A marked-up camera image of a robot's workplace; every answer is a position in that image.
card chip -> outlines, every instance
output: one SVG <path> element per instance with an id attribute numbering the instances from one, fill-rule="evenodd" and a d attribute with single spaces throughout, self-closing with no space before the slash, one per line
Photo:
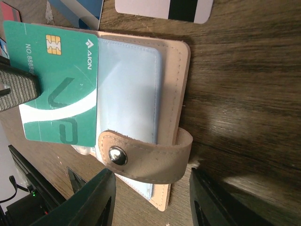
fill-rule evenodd
<path id="1" fill-rule="evenodd" d="M 55 35 L 46 35 L 47 52 L 49 54 L 61 55 L 61 37 Z"/>

tan leather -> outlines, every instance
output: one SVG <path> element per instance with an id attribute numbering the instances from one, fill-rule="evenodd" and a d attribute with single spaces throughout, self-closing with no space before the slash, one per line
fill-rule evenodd
<path id="1" fill-rule="evenodd" d="M 154 145 L 107 130 L 99 136 L 98 144 L 103 163 L 111 171 L 130 179 L 152 184 L 171 184 L 186 171 L 192 136 L 179 128 L 176 145 Z M 127 163 L 119 166 L 109 157 L 112 146 L 121 148 Z"/>
<path id="2" fill-rule="evenodd" d="M 158 38 L 132 36 L 102 31 L 98 32 L 91 30 L 78 30 L 65 27 L 61 28 L 92 33 L 104 39 L 117 40 L 147 47 L 153 47 L 160 51 L 163 61 L 164 79 L 162 82 L 158 144 L 166 145 L 170 148 L 173 147 L 177 143 L 177 132 L 190 63 L 189 46 L 182 41 L 176 40 L 164 40 Z M 96 152 L 91 154 L 95 154 L 97 159 L 103 162 L 102 155 L 100 153 Z M 158 210 L 165 211 L 169 200 L 170 187 L 170 184 L 154 184 L 153 196 L 148 201 Z"/>

red card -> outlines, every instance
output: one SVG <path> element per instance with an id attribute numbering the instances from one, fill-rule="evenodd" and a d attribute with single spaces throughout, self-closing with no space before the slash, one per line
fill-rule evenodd
<path id="1" fill-rule="evenodd" d="M 3 1 L 0 2 L 1 11 L 4 17 L 4 20 L 12 20 L 21 22 L 20 13 L 18 10 L 12 8 L 8 4 L 5 4 Z"/>

green card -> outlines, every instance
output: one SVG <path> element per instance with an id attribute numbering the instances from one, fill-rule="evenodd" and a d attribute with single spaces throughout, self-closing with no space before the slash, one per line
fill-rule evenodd
<path id="1" fill-rule="evenodd" d="M 11 65 L 41 85 L 40 97 L 19 106 L 26 138 L 94 147 L 97 37 L 13 21 L 4 30 Z"/>

dark brown wood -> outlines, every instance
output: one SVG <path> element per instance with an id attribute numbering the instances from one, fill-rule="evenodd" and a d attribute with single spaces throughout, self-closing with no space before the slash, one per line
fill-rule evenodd
<path id="1" fill-rule="evenodd" d="M 7 2 L 24 22 L 46 23 L 46 0 Z M 55 25 L 70 26 L 52 11 Z M 117 179 L 114 226 L 191 226 L 189 175 L 198 164 L 273 224 L 300 225 L 300 14 L 299 0 L 215 0 L 209 21 L 193 24 L 118 14 L 105 1 L 101 30 L 183 40 L 192 53 L 180 121 L 194 137 L 187 172 L 165 212 Z M 71 146 L 26 140 L 17 108 L 0 119 L 11 144 L 66 198 L 67 166 L 85 180 L 103 169 Z"/>

